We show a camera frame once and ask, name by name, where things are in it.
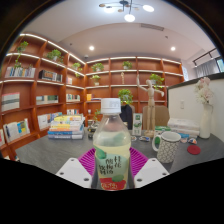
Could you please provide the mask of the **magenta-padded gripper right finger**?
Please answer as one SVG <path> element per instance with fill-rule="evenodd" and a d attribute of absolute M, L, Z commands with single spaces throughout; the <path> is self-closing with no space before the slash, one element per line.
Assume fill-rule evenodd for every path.
<path fill-rule="evenodd" d="M 130 188 L 140 188 L 157 181 L 169 172 L 156 158 L 147 158 L 135 148 L 130 148 Z"/>

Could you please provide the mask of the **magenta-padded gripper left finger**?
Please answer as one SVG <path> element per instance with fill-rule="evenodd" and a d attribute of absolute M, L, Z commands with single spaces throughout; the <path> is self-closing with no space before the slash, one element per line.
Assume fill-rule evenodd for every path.
<path fill-rule="evenodd" d="M 56 175 L 81 187 L 95 188 L 98 181 L 95 171 L 95 149 L 92 148 L 79 158 L 69 158 Z"/>

